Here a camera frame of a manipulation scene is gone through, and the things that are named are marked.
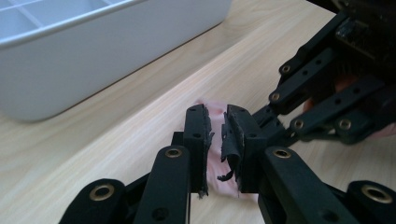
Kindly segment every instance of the wood grain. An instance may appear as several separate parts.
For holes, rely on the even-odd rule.
[[[219,26],[52,119],[22,123],[0,116],[1,222],[56,223],[93,180],[127,184],[148,173],[199,99],[256,111],[275,88],[278,67],[332,16],[305,1],[234,0]],[[354,179],[396,189],[395,142],[292,148],[339,189]],[[200,201],[192,196],[191,223],[263,221],[255,203],[211,192]]]

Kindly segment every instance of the white tray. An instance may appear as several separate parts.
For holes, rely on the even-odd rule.
[[[222,22],[231,0],[0,0],[0,110],[52,117]]]

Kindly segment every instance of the wooden table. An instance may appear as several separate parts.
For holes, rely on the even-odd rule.
[[[234,0],[219,26],[59,116],[35,123],[0,116],[0,222],[56,223],[93,180],[128,184],[148,173],[198,99],[256,111],[276,87],[278,67],[332,16],[300,0]],[[292,148],[339,189],[355,179],[396,189],[395,143],[388,137]],[[201,201],[192,196],[191,223],[263,221],[255,203],[212,191]]]

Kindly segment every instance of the black plastic part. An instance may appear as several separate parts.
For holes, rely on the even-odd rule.
[[[286,61],[279,68],[281,79],[279,85],[289,79],[302,66],[311,61],[319,53],[329,46],[334,45],[333,34],[335,29],[347,19],[344,13],[338,13],[319,32],[317,32],[306,44],[302,45],[294,57]]]
[[[271,200],[259,194],[258,204],[262,212],[265,224],[284,224],[286,223],[286,213],[282,204],[278,200]]]
[[[60,223],[123,223],[127,213],[124,185],[118,180],[100,179],[81,190],[68,206]]]
[[[359,110],[373,120],[376,131],[395,122],[396,84],[388,85],[367,97]]]
[[[346,206],[362,224],[394,224],[396,220],[396,193],[372,181],[351,182]]]
[[[309,134],[330,119],[336,119],[341,112],[355,105],[384,83],[375,77],[363,77],[343,91],[337,92],[327,100],[315,105],[309,111],[290,122],[290,127],[299,135]]]
[[[327,70],[337,56],[333,49],[325,49],[279,85],[269,96],[270,106],[274,111],[277,114],[289,114],[298,105],[332,83],[334,74],[327,73]]]
[[[349,17],[366,24],[376,32],[396,36],[396,2],[372,0],[332,0]]]
[[[171,146],[183,146],[183,132],[174,132]]]
[[[146,174],[125,187],[127,202],[129,205],[125,223],[133,223],[134,216],[136,215],[140,201],[142,200],[143,192],[145,191],[148,180],[149,174]]]
[[[340,125],[345,120],[350,123],[350,127],[347,129]],[[344,144],[355,144],[375,131],[374,121],[359,110],[353,110],[336,119],[333,127],[339,140]]]
[[[230,168],[235,170],[235,178],[242,193],[257,193],[259,190],[258,178],[260,167],[257,155],[266,147],[267,138],[249,112],[236,105],[228,105],[227,118],[230,123],[227,135],[223,139],[221,157],[227,157]],[[234,144],[227,139],[235,139]],[[233,153],[232,148],[237,148],[239,155]]]
[[[184,147],[165,147],[157,154],[134,223],[189,220],[190,152]]]
[[[191,192],[207,195],[206,165],[207,152],[212,142],[209,113],[204,105],[195,105],[187,109],[184,125],[183,145],[191,154]],[[180,142],[180,133],[175,133]]]
[[[283,206],[286,223],[359,223],[294,151],[268,147],[262,153],[261,166],[266,174],[263,178],[270,180],[276,195],[272,195],[273,198]],[[261,188],[263,198],[271,197],[272,191],[266,189],[268,187]],[[271,223],[266,219],[270,216],[274,214],[263,216],[265,223]]]
[[[337,13],[340,11],[340,9],[337,8],[331,0],[308,0],[308,2],[311,2],[319,7],[323,7],[330,12]]]
[[[277,113],[275,113],[274,110],[269,105],[262,107],[260,110],[254,113],[253,118],[259,124],[260,128],[263,128],[272,120],[278,120]]]

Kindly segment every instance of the metal screw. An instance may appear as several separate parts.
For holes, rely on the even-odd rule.
[[[96,202],[103,201],[114,194],[114,186],[111,184],[104,184],[96,186],[90,193],[90,199]]]
[[[283,149],[276,149],[273,151],[274,155],[281,158],[281,159],[287,159],[291,157],[291,154]]]
[[[275,92],[271,95],[271,101],[277,101],[280,98],[280,94]]]
[[[384,190],[379,189],[375,186],[364,185],[361,187],[361,192],[366,195],[369,199],[374,200],[378,203],[392,203],[392,197]]]
[[[171,149],[166,150],[166,152],[165,152],[165,156],[167,156],[169,158],[177,158],[177,157],[181,156],[181,154],[183,154],[183,152],[178,148],[171,148]]]
[[[301,119],[297,119],[294,121],[294,128],[302,129],[304,127],[304,121]]]
[[[350,126],[352,126],[352,122],[349,119],[341,119],[338,126],[342,130],[349,130]]]
[[[290,65],[285,65],[282,67],[281,71],[283,73],[288,73],[290,71],[290,69],[291,69]]]

